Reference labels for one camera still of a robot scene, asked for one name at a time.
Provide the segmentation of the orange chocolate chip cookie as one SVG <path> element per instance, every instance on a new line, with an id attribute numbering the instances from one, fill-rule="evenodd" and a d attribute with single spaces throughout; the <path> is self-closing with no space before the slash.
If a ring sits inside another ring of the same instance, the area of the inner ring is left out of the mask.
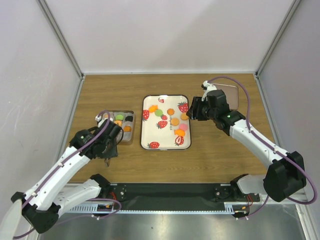
<path id="1" fill-rule="evenodd" d="M 123 128 L 123 131 L 124 132 L 131 132 L 132 131 L 132 127 L 131 126 L 129 126 L 129 125 L 126 125 L 124 128 Z"/>

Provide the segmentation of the round biscuit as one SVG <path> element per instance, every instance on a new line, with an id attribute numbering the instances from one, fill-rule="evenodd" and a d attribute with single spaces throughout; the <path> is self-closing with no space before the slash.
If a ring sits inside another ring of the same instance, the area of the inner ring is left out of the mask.
<path id="1" fill-rule="evenodd" d="M 120 120 L 116 120 L 114 123 L 117 124 L 120 127 L 122 126 L 122 121 L 120 121 Z"/>

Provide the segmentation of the gold tin lid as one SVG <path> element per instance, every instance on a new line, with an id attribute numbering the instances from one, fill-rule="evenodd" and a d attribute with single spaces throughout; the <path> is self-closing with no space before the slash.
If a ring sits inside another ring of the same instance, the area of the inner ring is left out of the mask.
<path id="1" fill-rule="evenodd" d="M 226 95 L 226 101 L 231 110 L 237 110 L 239 107 L 239 88 L 235 85 L 214 83 L 218 90 L 222 90 Z"/>

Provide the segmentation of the metal serving tongs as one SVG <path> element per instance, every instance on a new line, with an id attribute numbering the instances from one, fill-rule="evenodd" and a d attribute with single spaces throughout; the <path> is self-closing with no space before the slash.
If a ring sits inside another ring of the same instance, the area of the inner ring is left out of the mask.
<path id="1" fill-rule="evenodd" d="M 103 154 L 104 164 L 108 168 L 111 164 L 111 159 L 118 157 L 118 144 L 122 142 L 124 137 L 123 130 L 117 135 L 113 140 L 110 140 L 106 146 L 106 149 Z"/>

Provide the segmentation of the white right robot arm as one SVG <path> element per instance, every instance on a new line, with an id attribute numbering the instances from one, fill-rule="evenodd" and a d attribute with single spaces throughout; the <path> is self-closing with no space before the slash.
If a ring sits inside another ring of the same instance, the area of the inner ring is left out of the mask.
<path id="1" fill-rule="evenodd" d="M 195 96 L 187 111 L 191 120 L 211 120 L 226 135 L 243 144 L 266 167 L 266 175 L 244 174 L 235 178 L 230 195 L 242 201 L 248 194 L 266 194 L 281 202 L 307 185 L 303 174 L 304 160 L 300 153 L 292 153 L 277 146 L 248 123 L 237 110 L 230 110 L 225 93 L 208 91 L 205 97 Z"/>

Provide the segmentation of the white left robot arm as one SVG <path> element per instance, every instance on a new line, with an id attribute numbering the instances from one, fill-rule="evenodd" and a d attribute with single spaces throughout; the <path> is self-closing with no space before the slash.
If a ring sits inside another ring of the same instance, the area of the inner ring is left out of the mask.
<path id="1" fill-rule="evenodd" d="M 13 194 L 11 201 L 22 202 L 22 216 L 39 234 L 47 232 L 68 210 L 91 199 L 110 197 L 110 182 L 92 175 L 74 189 L 61 193 L 69 180 L 92 159 L 108 161 L 117 157 L 117 137 L 121 127 L 112 121 L 78 131 L 54 166 L 26 192 Z"/>

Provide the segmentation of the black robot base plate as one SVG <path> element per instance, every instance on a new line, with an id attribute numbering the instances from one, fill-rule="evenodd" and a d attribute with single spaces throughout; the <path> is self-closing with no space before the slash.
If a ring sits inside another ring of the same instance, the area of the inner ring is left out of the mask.
<path id="1" fill-rule="evenodd" d="M 101 199 L 125 201 L 252 204 L 260 198 L 253 193 L 242 193 L 233 183 L 117 183 L 104 187 Z"/>

